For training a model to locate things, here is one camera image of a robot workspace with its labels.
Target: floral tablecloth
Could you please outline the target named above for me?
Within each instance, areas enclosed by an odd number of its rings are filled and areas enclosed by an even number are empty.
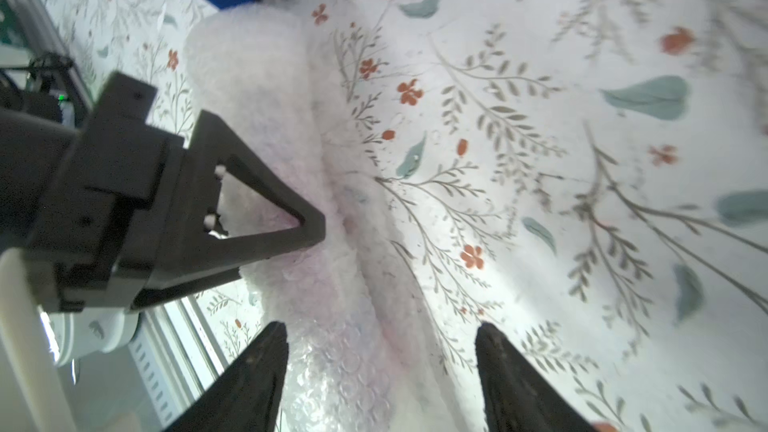
[[[159,88],[204,0],[43,0],[86,83]],[[267,0],[332,40],[472,430],[495,322],[599,430],[768,430],[768,0]],[[230,358],[241,282],[197,298]]]

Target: black plastic bracket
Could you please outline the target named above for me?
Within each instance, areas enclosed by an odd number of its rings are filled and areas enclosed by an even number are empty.
[[[0,160],[0,176],[34,184],[37,194],[25,198],[30,187],[8,187],[0,190],[0,198],[24,204],[24,215],[16,214],[13,224],[15,233],[26,234],[30,258],[57,265],[58,295],[38,298],[49,311],[157,305],[235,280],[241,265],[310,247],[325,237],[325,216],[215,114],[200,112],[189,149],[181,137],[146,125],[156,92],[113,74],[78,132],[0,111],[0,139],[18,145],[12,149],[18,157]],[[14,124],[16,136],[5,133],[5,122]],[[30,146],[56,144],[45,157],[53,159],[59,151],[57,165],[19,161],[36,153],[24,141],[33,134],[37,139]],[[218,207],[218,166],[296,217],[299,225],[234,238],[209,234],[204,220]],[[18,174],[22,169],[25,178]]]

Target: bubble wrap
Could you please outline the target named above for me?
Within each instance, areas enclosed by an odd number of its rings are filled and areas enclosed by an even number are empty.
[[[196,105],[326,215],[323,243],[241,269],[264,319],[287,326],[285,419],[294,431],[465,430],[375,171],[346,173],[365,170],[364,155],[340,120],[348,111],[338,72],[318,60],[323,47],[292,16],[249,5],[197,24],[185,51]],[[295,225],[265,202],[225,186],[225,228]]]

